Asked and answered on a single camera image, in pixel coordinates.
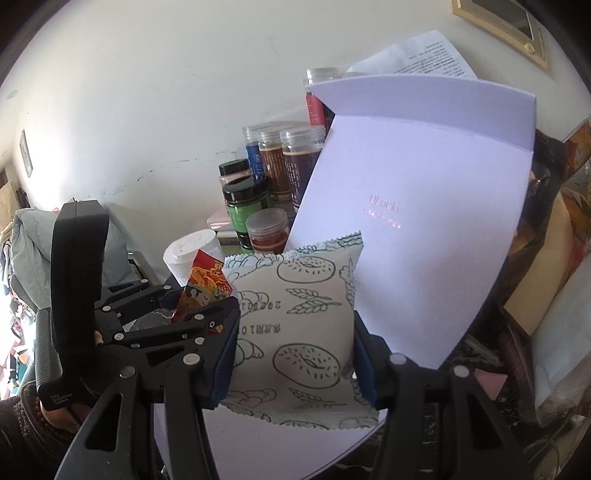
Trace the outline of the left hand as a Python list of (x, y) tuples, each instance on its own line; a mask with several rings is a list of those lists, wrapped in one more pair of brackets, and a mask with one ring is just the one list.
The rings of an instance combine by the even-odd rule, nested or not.
[(35, 344), (35, 384), (40, 408), (57, 429), (76, 432), (90, 414), (97, 394), (83, 376), (92, 373), (96, 347), (103, 344), (98, 331), (91, 343), (67, 340), (63, 352), (53, 344), (52, 333), (38, 333)]

